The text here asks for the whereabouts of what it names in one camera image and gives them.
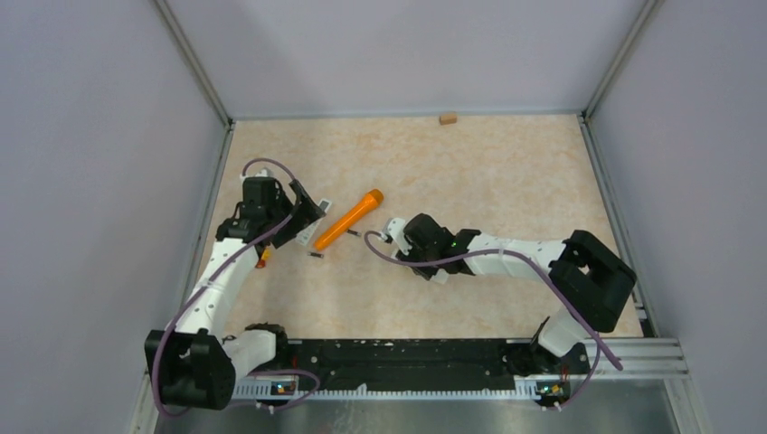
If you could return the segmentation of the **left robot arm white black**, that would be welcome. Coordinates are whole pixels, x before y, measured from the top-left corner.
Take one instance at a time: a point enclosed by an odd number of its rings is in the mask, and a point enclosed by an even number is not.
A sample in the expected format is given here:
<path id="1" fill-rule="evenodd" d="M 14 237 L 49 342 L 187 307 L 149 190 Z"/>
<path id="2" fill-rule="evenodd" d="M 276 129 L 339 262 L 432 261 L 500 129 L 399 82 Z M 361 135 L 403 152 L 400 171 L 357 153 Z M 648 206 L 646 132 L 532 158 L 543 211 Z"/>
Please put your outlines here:
<path id="1" fill-rule="evenodd" d="M 241 180 L 242 199 L 214 236 L 211 257 L 193 292 L 164 330 L 145 341 L 147 368 L 156 405 L 222 410 L 236 382 L 262 367 L 280 373 L 290 350 L 279 342 L 278 326 L 258 325 L 232 340 L 223 330 L 246 278 L 266 248 L 277 249 L 325 216 L 302 183 L 293 179 L 288 198 L 276 178 Z"/>

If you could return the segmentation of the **small white remote control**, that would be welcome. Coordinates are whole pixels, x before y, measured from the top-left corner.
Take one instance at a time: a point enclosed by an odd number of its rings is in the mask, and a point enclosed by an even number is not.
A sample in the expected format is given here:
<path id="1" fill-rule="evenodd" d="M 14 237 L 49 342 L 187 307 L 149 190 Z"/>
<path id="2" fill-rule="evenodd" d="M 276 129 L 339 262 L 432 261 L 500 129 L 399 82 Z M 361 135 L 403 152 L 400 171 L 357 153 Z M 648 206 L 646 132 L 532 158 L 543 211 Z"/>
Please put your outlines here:
<path id="1" fill-rule="evenodd" d="M 301 246 L 308 246 L 309 242 L 312 240 L 314 234 L 316 233 L 316 230 L 319 226 L 319 224 L 324 220 L 324 218 L 327 216 L 327 212 L 332 207 L 333 202 L 330 201 L 327 198 L 323 198 L 318 206 L 321 209 L 321 211 L 324 213 L 322 217 L 319 217 L 316 221 L 309 224 L 308 227 L 306 227 L 304 230 L 300 231 L 296 236 L 296 243 Z"/>

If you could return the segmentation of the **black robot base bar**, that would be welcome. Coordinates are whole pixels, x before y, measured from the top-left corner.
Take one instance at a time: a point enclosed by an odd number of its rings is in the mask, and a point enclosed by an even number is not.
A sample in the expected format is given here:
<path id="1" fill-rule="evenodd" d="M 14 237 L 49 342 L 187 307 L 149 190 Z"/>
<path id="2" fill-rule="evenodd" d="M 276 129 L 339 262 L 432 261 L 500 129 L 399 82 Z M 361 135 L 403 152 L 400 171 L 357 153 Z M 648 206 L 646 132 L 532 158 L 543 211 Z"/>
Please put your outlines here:
<path id="1" fill-rule="evenodd" d="M 316 375 L 322 392 L 504 391 L 536 375 L 556 380 L 589 372 L 583 344 L 556 357 L 527 339 L 304 339 L 278 347 L 263 371 Z"/>

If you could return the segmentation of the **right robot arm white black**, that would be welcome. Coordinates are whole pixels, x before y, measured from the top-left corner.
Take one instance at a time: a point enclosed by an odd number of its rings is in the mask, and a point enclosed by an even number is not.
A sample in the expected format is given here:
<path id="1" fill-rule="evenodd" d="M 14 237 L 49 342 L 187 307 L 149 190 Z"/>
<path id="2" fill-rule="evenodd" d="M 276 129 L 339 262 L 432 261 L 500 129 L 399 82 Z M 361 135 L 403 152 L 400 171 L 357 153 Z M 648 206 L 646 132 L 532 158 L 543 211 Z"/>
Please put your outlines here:
<path id="1" fill-rule="evenodd" d="M 393 258 L 408 262 L 428 280 L 451 275 L 509 276 L 547 285 L 562 302 L 537 332 L 533 366 L 553 373 L 581 341 L 614 331 L 637 283 L 636 272 L 589 231 L 562 241 L 522 241 L 475 229 L 456 233 L 420 213 L 388 221 L 384 232 L 396 245 Z"/>

